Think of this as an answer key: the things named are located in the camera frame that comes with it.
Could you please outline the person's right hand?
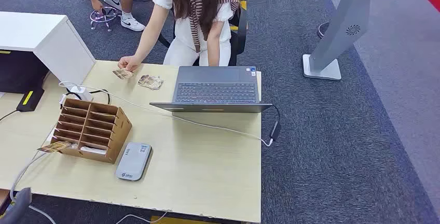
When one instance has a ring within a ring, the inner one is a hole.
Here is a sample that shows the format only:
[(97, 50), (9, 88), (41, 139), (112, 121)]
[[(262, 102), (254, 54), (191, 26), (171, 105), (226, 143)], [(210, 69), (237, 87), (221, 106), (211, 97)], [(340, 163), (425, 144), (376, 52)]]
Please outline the person's right hand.
[(126, 69), (127, 71), (134, 72), (141, 64), (143, 59), (140, 59), (134, 55), (125, 56), (120, 58), (118, 67), (120, 69)]

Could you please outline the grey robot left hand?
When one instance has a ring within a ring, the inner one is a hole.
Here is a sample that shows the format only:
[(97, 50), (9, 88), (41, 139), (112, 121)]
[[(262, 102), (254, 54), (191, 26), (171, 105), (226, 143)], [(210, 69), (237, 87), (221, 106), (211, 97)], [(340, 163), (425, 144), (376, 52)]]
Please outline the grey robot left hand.
[(24, 212), (32, 202), (32, 193), (30, 187), (23, 188), (16, 195), (16, 201), (14, 205), (6, 210), (1, 217), (1, 223), (17, 224), (23, 217)]

